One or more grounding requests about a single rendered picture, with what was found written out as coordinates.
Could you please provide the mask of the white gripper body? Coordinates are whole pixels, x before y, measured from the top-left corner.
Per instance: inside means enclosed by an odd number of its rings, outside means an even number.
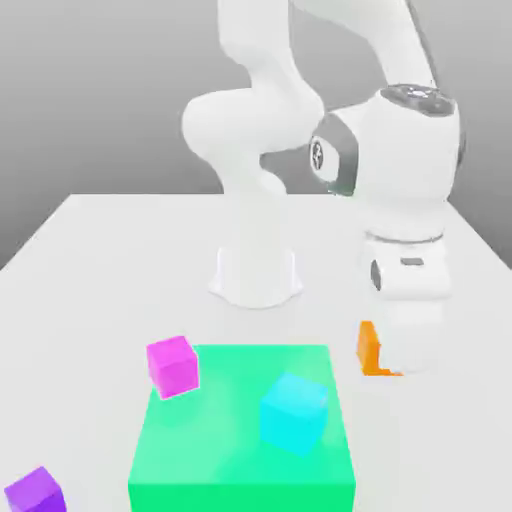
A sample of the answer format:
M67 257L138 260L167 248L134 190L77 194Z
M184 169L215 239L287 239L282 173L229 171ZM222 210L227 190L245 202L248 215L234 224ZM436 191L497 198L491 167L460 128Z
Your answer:
M380 366L402 374L417 374L429 370L438 359L443 329L443 301L380 303Z

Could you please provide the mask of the small orange cube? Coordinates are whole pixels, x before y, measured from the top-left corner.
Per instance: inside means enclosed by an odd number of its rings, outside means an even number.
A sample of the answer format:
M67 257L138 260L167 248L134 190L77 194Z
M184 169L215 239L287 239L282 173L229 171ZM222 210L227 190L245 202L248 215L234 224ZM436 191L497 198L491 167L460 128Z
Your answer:
M360 324L356 354L361 371L365 376L398 377L401 372L393 372L380 366L380 349L377 331L374 324L364 320Z

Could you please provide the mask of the small cyan cube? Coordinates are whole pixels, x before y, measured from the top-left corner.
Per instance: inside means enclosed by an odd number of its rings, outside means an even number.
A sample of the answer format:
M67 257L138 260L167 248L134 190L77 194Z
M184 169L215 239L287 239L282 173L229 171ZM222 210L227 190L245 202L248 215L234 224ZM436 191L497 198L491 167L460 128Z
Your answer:
M283 373L260 400L260 438L306 456L323 436L328 420L328 388Z

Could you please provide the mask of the small pink cube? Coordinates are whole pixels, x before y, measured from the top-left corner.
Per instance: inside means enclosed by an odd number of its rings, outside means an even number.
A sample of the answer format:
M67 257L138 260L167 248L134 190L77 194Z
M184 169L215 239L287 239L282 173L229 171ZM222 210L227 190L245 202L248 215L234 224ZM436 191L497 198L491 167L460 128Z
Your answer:
M149 344L146 356L149 376L162 400L199 388L198 355L185 336Z

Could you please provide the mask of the small purple cube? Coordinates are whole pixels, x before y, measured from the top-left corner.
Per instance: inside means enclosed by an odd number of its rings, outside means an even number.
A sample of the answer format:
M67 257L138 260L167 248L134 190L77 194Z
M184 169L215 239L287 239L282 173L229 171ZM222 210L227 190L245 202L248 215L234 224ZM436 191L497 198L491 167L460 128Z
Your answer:
M7 486L4 493L11 512L67 512L63 491L44 466Z

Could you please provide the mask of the large green box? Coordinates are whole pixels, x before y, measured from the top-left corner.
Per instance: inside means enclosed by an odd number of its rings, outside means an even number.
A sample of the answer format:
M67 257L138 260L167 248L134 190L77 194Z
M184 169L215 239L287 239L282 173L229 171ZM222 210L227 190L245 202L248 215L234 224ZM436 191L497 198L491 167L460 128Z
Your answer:
M200 387L150 394L128 478L131 512L353 512L356 481L325 345L199 345ZM260 403L290 373L327 389L305 456L260 437Z

